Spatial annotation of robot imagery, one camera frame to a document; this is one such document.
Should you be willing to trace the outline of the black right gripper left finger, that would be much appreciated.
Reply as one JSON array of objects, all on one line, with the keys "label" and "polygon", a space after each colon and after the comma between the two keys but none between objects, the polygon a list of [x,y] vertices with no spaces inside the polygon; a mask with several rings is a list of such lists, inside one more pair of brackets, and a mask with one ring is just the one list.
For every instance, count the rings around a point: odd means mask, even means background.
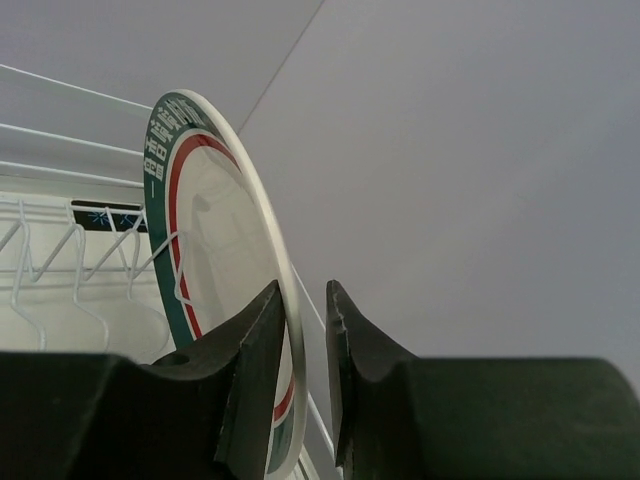
[{"label": "black right gripper left finger", "polygon": [[4,353],[5,479],[261,479],[285,312],[277,283],[150,365]]}]

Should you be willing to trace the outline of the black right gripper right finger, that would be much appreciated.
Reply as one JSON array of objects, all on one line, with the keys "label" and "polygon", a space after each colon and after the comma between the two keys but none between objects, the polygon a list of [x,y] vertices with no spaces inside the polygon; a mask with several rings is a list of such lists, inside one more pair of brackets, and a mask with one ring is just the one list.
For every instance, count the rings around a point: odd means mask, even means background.
[{"label": "black right gripper right finger", "polygon": [[347,479],[635,479],[639,401],[597,358],[417,356],[326,286],[336,465]]}]

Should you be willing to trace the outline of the green red rimmed white plate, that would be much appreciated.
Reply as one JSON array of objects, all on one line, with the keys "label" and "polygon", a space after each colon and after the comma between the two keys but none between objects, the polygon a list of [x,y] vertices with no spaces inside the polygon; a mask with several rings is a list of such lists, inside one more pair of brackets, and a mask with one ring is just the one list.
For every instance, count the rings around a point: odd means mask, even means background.
[{"label": "green red rimmed white plate", "polygon": [[266,476],[283,479],[303,446],[307,374],[300,299],[283,235],[240,139],[202,95],[164,94],[147,122],[144,209],[156,279],[176,347],[246,307],[271,281],[286,315]]}]

